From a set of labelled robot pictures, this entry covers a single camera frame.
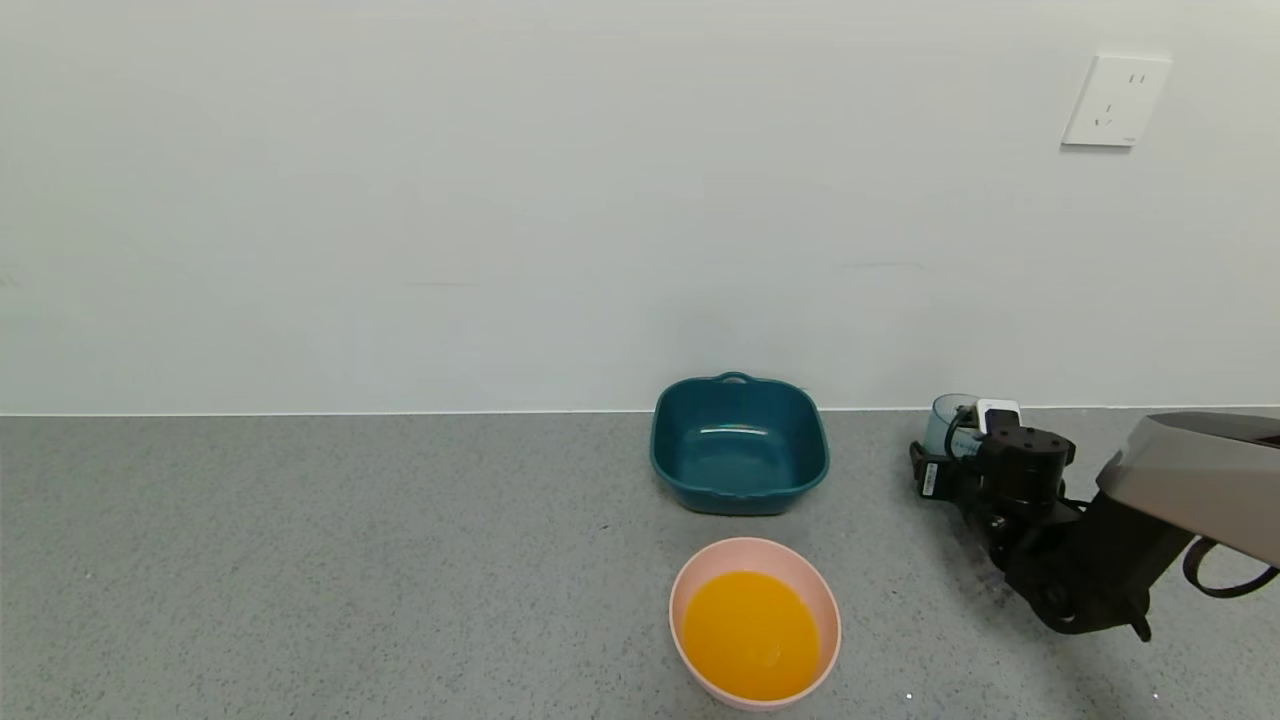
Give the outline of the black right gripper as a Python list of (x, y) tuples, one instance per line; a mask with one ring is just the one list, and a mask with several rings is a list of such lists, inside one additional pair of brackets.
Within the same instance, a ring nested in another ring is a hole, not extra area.
[(950, 459), (927, 454), (919, 441), (909, 445), (911, 477), (918, 495), (932, 501), (964, 501), (980, 487), (982, 475), (969, 457)]

